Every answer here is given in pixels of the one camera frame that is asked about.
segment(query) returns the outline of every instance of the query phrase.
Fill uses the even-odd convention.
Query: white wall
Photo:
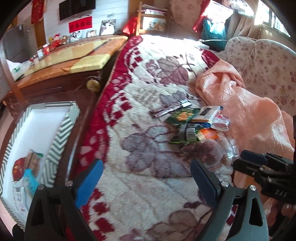
[[[167,8],[170,3],[170,0],[154,0],[154,7],[158,8]]]
[[[47,0],[46,12],[44,13],[45,36],[48,41],[49,37],[55,34],[69,35],[69,22],[78,20],[79,18],[69,17],[62,21],[59,20],[59,3],[64,0]],[[107,17],[108,14],[114,13],[115,16]],[[102,20],[116,19],[115,30],[122,30],[128,21],[128,0],[96,0],[96,9],[89,11],[82,17],[91,15],[93,17],[93,28],[99,34]]]
[[[29,3],[17,16],[17,24],[22,24],[27,17],[31,16],[32,13],[32,5]]]

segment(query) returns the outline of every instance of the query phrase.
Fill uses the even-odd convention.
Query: curtain
[[[250,37],[257,39],[260,25],[255,25],[255,14],[258,8],[258,0],[245,0],[254,12],[254,17],[249,18],[237,13],[233,14],[230,18],[229,26],[227,29],[227,39],[237,36]]]

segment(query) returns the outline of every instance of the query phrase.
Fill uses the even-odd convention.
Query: photo
[[[166,25],[166,19],[143,17],[144,30],[157,30],[164,31]]]
[[[115,33],[115,22],[116,19],[108,19],[103,20],[101,29],[100,29],[100,35],[112,35]]]
[[[95,37],[95,36],[96,36],[96,30],[91,30],[86,33],[87,38]]]
[[[83,32],[81,30],[73,32],[70,37],[70,42],[72,43],[72,42],[82,39],[82,33]]]

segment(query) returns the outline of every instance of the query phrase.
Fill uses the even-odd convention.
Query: red and white blanket
[[[153,119],[149,111],[184,98],[200,106],[195,80],[218,60],[181,40],[143,35],[126,43],[81,148],[80,171],[94,158],[104,162],[82,207],[98,240],[192,241],[202,230],[212,211],[190,175],[192,156],[168,143],[175,133],[168,115]],[[231,182],[232,170],[223,173]]]

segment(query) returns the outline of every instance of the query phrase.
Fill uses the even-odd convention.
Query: red decoration
[[[53,50],[56,47],[59,47],[60,45],[62,45],[61,38],[59,34],[56,34],[53,38],[53,42],[50,44],[49,50]]]
[[[48,55],[50,53],[49,45],[46,44],[45,47],[43,47],[43,55]]]
[[[131,18],[122,31],[128,35],[134,34],[137,28],[137,20],[137,17]]]
[[[195,24],[193,26],[193,30],[195,32],[201,32],[202,31],[202,29],[203,29],[202,23],[203,23],[204,18],[206,17],[206,14],[205,14],[206,9],[209,6],[210,2],[211,2],[211,0],[204,0],[202,2],[202,5],[200,6],[200,15],[199,15],[197,21],[195,22]]]
[[[69,23],[69,33],[87,28],[92,28],[92,16]]]
[[[25,157],[22,157],[15,161],[12,169],[12,176],[14,181],[19,181],[23,177],[25,159]]]
[[[45,0],[33,0],[32,2],[32,15],[31,24],[35,24],[43,19]]]

